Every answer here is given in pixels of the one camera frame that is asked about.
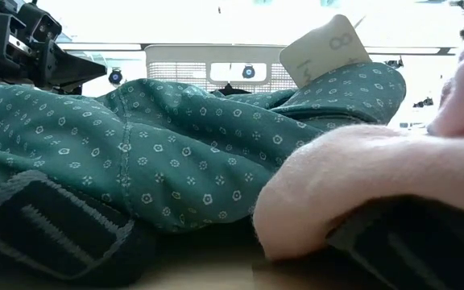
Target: number 8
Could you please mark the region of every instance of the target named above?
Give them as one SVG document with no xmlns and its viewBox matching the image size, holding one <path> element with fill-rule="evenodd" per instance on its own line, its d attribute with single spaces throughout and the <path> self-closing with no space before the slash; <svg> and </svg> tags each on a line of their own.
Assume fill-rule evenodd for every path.
<svg viewBox="0 0 464 290">
<path fill-rule="evenodd" d="M 353 38 L 350 33 L 344 33 L 340 37 L 333 37 L 329 41 L 329 46 L 332 50 L 338 50 L 346 45 L 349 45 L 352 42 Z"/>
</svg>

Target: pink fleece fabric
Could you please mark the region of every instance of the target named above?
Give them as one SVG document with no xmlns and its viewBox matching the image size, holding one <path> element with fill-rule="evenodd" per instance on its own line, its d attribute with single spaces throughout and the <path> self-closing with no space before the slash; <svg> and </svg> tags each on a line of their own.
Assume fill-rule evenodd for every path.
<svg viewBox="0 0 464 290">
<path fill-rule="evenodd" d="M 265 255 L 293 259 L 370 200 L 414 194 L 464 209 L 464 45 L 431 124 L 435 136 L 385 126 L 330 131 L 299 148 L 259 195 L 253 223 Z"/>
</svg>

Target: seam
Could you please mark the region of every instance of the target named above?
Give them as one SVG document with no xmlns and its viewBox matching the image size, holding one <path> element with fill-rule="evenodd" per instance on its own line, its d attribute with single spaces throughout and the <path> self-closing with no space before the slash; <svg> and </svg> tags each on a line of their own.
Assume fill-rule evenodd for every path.
<svg viewBox="0 0 464 290">
<path fill-rule="evenodd" d="M 119 101 L 121 102 L 122 110 L 123 110 L 123 121 L 124 121 L 124 130 L 123 130 L 123 136 L 122 136 L 122 144 L 123 145 L 129 145 L 130 147 L 127 150 L 121 150 L 121 163 L 119 166 L 119 176 L 120 176 L 120 182 L 119 184 L 121 185 L 121 195 L 123 198 L 123 201 L 126 206 L 126 210 L 130 214 L 131 217 L 136 216 L 137 214 L 134 211 L 134 207 L 130 202 L 130 190 L 129 187 L 131 186 L 130 183 L 130 167 L 129 167 L 129 159 L 130 159 L 130 150 L 131 150 L 131 145 L 130 145 L 130 137 L 131 137 L 131 128 L 132 125 L 129 124 L 128 122 L 128 108 L 126 106 L 126 100 L 125 96 L 122 94 L 122 86 L 118 88 L 118 97 Z"/>
</svg>

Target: teal shirt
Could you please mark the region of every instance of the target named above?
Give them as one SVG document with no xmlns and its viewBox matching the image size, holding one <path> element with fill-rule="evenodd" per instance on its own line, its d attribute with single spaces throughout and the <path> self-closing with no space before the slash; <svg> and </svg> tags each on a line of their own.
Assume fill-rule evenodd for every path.
<svg viewBox="0 0 464 290">
<path fill-rule="evenodd" d="M 339 126 L 388 123 L 404 96 L 402 76 L 377 63 L 226 97 L 148 79 L 96 98 L 0 85 L 0 183 L 40 170 L 163 232 L 235 222 L 296 148 Z"/>
</svg>

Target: card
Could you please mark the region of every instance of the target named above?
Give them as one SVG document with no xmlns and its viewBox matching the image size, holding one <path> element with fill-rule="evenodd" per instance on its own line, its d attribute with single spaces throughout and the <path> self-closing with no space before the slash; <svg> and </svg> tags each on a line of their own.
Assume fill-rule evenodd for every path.
<svg viewBox="0 0 464 290">
<path fill-rule="evenodd" d="M 299 88 L 346 64 L 371 61 L 354 27 L 341 14 L 289 44 L 279 58 Z"/>
</svg>

